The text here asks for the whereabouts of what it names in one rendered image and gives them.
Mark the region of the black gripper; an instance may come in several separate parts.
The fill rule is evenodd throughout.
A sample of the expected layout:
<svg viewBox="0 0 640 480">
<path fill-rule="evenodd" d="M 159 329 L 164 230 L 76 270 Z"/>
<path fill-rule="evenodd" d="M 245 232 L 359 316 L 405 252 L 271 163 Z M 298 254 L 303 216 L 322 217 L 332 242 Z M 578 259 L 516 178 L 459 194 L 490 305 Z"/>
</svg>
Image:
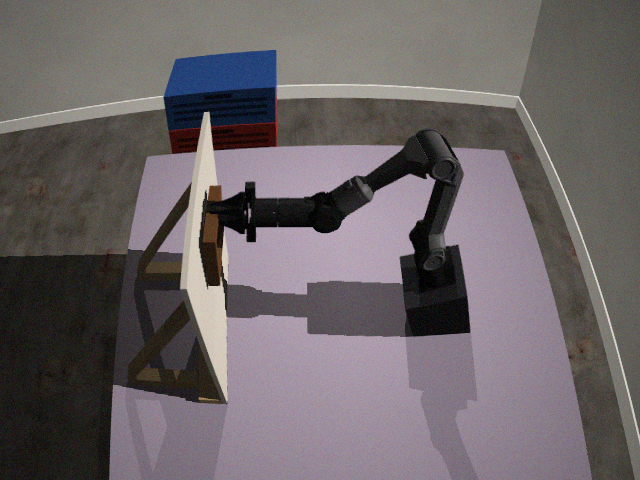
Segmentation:
<svg viewBox="0 0 640 480">
<path fill-rule="evenodd" d="M 248 203 L 251 209 L 250 222 Z M 245 211 L 246 215 L 243 215 Z M 245 182 L 245 192 L 210 204 L 209 213 L 219 214 L 218 225 L 233 229 L 240 234 L 245 234 L 246 229 L 247 242 L 256 242 L 255 227 L 278 227 L 278 198 L 256 198 L 255 182 Z"/>
</svg>

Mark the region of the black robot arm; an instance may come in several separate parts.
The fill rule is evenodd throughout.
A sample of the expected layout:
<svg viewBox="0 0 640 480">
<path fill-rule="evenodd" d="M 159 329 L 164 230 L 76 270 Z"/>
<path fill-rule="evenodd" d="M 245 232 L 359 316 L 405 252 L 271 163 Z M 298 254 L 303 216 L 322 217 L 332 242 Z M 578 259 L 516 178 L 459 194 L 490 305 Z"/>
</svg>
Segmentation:
<svg viewBox="0 0 640 480">
<path fill-rule="evenodd" d="M 417 221 L 409 233 L 420 292 L 456 284 L 444 231 L 464 176 L 460 165 L 445 136 L 433 128 L 423 129 L 365 177 L 354 176 L 329 193 L 278 198 L 278 227 L 313 227 L 317 232 L 331 233 L 338 230 L 345 216 L 372 201 L 375 191 L 408 174 L 423 179 L 429 174 L 435 184 L 424 219 Z"/>
</svg>

